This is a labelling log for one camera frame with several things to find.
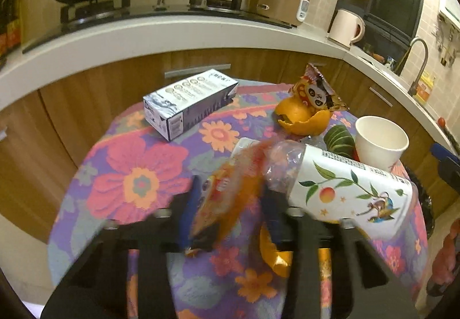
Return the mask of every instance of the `table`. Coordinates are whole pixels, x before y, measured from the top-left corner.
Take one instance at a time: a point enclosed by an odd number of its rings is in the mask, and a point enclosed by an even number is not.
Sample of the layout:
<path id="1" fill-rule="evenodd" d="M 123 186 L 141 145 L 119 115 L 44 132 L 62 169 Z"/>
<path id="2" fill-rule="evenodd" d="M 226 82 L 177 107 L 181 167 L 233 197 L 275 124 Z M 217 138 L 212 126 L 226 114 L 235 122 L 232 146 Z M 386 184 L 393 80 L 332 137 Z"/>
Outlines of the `table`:
<path id="1" fill-rule="evenodd" d="M 141 220 L 186 190 L 192 175 L 210 175 L 230 156 L 239 138 L 261 140 L 276 133 L 271 116 L 277 103 L 288 97 L 289 86 L 244 84 L 231 105 L 170 143 L 145 122 L 142 103 L 113 121 L 79 167 L 56 218 L 48 244 L 54 284 L 105 219 Z M 348 112 L 335 112 L 328 128 L 344 124 L 354 135 L 355 121 Z M 393 173 L 407 178 L 401 163 Z M 415 299 L 427 263 L 425 223 L 415 197 L 410 212 L 410 221 L 391 241 L 372 243 Z M 254 234 L 260 219 L 258 203 L 250 203 L 212 253 L 195 258 L 168 255 L 179 319 L 280 317 L 286 279 L 275 275 L 258 252 Z M 130 257 L 128 308 L 134 318 L 136 254 Z"/>

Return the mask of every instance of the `rice cooker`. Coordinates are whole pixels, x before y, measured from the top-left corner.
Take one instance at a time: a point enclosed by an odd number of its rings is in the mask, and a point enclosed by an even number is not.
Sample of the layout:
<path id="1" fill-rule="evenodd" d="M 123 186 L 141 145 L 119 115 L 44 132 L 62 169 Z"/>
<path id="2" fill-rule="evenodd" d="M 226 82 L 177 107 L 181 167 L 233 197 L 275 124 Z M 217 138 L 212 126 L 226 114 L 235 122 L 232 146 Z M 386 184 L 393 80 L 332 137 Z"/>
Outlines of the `rice cooker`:
<path id="1" fill-rule="evenodd" d="M 310 0 L 258 0 L 257 14 L 299 26 L 307 17 Z"/>

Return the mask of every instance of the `white kettle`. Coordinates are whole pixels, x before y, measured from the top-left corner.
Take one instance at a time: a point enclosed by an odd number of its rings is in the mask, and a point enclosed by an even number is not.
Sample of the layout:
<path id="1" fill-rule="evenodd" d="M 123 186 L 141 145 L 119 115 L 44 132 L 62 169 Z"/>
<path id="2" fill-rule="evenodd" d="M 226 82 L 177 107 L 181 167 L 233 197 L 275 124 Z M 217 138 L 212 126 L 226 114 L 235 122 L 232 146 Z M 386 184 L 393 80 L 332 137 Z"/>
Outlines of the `white kettle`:
<path id="1" fill-rule="evenodd" d="M 350 49 L 350 45 L 360 41 L 364 36 L 366 25 L 357 14 L 348 10 L 339 9 L 329 33 L 329 40 Z"/>

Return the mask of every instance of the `wooden cabinet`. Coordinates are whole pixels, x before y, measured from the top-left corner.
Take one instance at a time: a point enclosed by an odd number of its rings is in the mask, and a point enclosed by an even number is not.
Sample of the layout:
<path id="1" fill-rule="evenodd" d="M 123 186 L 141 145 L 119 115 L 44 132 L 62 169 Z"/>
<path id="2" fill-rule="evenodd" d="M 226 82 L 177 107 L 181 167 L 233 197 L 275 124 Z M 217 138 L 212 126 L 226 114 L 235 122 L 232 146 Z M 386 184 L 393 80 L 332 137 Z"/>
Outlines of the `wooden cabinet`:
<path id="1" fill-rule="evenodd" d="M 40 90 L 53 125 L 74 163 L 81 164 L 113 119 L 142 97 L 188 75 L 165 72 L 231 64 L 229 76 L 278 83 L 290 52 L 199 49 L 161 53 L 99 66 Z"/>
<path id="2" fill-rule="evenodd" d="M 290 52 L 287 58 L 280 82 L 294 84 L 305 73 L 305 68 L 311 63 L 316 66 L 325 79 L 332 84 L 339 75 L 343 61 L 336 58 L 318 56 L 299 52 Z"/>
<path id="3" fill-rule="evenodd" d="M 54 130 L 38 92 L 0 112 L 0 213 L 46 242 L 77 167 Z"/>
<path id="4" fill-rule="evenodd" d="M 113 119 L 163 86 L 170 55 L 152 55 L 99 66 L 40 90 L 52 123 L 79 166 Z"/>
<path id="5" fill-rule="evenodd" d="M 308 63 L 322 72 L 352 114 L 387 118 L 406 131 L 410 144 L 402 162 L 432 197 L 435 215 L 441 214 L 457 195 L 436 173 L 437 162 L 429 152 L 433 139 L 388 92 L 341 59 L 269 49 L 188 50 L 106 64 L 39 92 L 60 140 L 78 166 L 117 115 L 149 92 L 190 76 L 184 69 L 229 65 L 222 71 L 234 78 L 293 84 Z"/>

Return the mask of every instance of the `bird illustration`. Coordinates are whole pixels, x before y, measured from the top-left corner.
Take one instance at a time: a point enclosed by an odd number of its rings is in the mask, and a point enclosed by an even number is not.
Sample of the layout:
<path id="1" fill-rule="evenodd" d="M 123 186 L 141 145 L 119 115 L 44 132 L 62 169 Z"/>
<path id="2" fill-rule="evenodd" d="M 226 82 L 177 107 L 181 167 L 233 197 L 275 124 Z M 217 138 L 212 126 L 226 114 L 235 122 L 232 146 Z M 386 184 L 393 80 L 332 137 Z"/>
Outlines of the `bird illustration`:
<path id="1" fill-rule="evenodd" d="M 392 215 L 397 212 L 400 208 L 394 208 L 393 207 L 393 201 L 390 199 L 390 196 L 388 192 L 382 192 L 379 195 L 380 200 L 375 201 L 374 203 L 368 203 L 367 207 L 369 208 L 368 211 L 365 211 L 363 213 L 358 214 L 358 216 L 368 214 L 372 210 L 377 211 L 377 216 L 372 216 L 371 218 L 368 219 L 369 222 L 371 223 L 381 223 L 384 222 L 385 220 L 392 220 L 394 219 Z"/>

